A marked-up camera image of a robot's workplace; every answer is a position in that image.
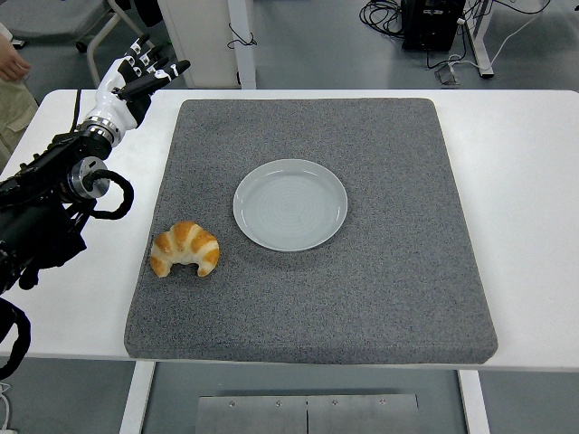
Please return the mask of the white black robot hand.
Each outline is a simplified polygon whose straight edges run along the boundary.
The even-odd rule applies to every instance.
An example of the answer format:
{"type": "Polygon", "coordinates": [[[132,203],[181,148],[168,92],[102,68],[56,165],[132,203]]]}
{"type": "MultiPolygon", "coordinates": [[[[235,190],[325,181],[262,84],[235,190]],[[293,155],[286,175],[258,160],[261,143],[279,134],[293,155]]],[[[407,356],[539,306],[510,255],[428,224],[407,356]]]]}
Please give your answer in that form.
{"type": "Polygon", "coordinates": [[[159,58],[160,50],[146,47],[147,42],[146,34],[140,36],[112,63],[97,87],[95,107],[81,124],[83,130],[103,135],[111,146],[142,124],[152,95],[191,66],[188,60],[159,58]]]}

